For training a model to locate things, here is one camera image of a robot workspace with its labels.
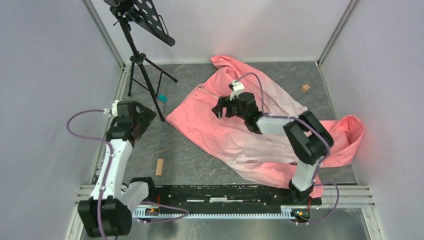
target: pink cloth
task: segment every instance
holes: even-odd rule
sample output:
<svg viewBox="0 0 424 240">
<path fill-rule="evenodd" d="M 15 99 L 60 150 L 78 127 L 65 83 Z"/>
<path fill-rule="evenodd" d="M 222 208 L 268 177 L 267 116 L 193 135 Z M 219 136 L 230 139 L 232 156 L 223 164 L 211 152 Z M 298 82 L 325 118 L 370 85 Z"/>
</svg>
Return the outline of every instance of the pink cloth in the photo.
<svg viewBox="0 0 424 240">
<path fill-rule="evenodd" d="M 297 157 L 285 136 L 250 132 L 238 117 L 218 119 L 212 108 L 218 96 L 231 93 L 228 85 L 241 75 L 256 73 L 262 83 L 264 112 L 271 115 L 299 115 L 307 108 L 295 101 L 263 72 L 228 56 L 211 58 L 218 68 L 205 83 L 198 85 L 166 120 L 193 143 L 224 161 L 242 178 L 259 184 L 287 188 L 296 172 Z M 258 80 L 249 75 L 241 80 L 246 92 L 254 94 L 261 107 Z M 364 125 L 355 116 L 342 120 L 321 121 L 334 138 L 331 155 L 322 167 L 333 168 L 352 162 L 361 142 Z M 311 197 L 320 197 L 322 187 L 315 187 Z"/>
</svg>

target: perforated black music stand desk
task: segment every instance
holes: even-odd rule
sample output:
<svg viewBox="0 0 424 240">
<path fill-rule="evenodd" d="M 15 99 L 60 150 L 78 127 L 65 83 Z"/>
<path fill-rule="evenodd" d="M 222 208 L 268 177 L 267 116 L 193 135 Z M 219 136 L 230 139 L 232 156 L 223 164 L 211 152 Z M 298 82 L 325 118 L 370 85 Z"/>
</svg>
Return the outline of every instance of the perforated black music stand desk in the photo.
<svg viewBox="0 0 424 240">
<path fill-rule="evenodd" d="M 133 82 L 136 82 L 144 89 L 150 92 L 150 95 L 153 99 L 154 105 L 156 106 L 157 112 L 160 116 L 160 120 L 162 122 L 165 121 L 165 117 L 162 114 L 162 111 L 159 107 L 157 98 L 159 94 L 159 88 L 161 86 L 162 75 L 165 74 L 170 79 L 172 79 L 175 83 L 178 82 L 177 79 L 172 77 L 162 68 L 154 64 L 151 60 L 146 57 L 146 54 L 139 53 L 137 50 L 133 37 L 131 36 L 131 26 L 129 22 L 135 22 L 149 33 L 156 36 L 158 39 L 162 40 L 169 46 L 175 45 L 175 40 L 169 36 L 167 27 L 164 23 L 164 20 L 161 15 L 156 11 L 155 6 L 153 5 L 152 0 L 104 0 L 110 6 L 110 11 L 116 17 L 119 22 L 120 27 L 122 28 L 123 34 L 125 35 L 126 41 L 132 50 L 132 56 L 129 58 L 131 61 L 131 72 L 129 76 L 129 89 L 128 96 L 131 96 L 131 90 L 133 88 Z M 157 89 L 152 86 L 152 82 L 150 81 L 149 75 L 146 72 L 146 69 L 143 65 L 143 62 L 146 61 L 157 70 L 160 71 L 159 82 L 157 84 Z M 134 79 L 134 67 L 137 64 L 140 67 L 141 73 L 145 80 L 147 86 L 144 86 L 139 81 Z"/>
</svg>

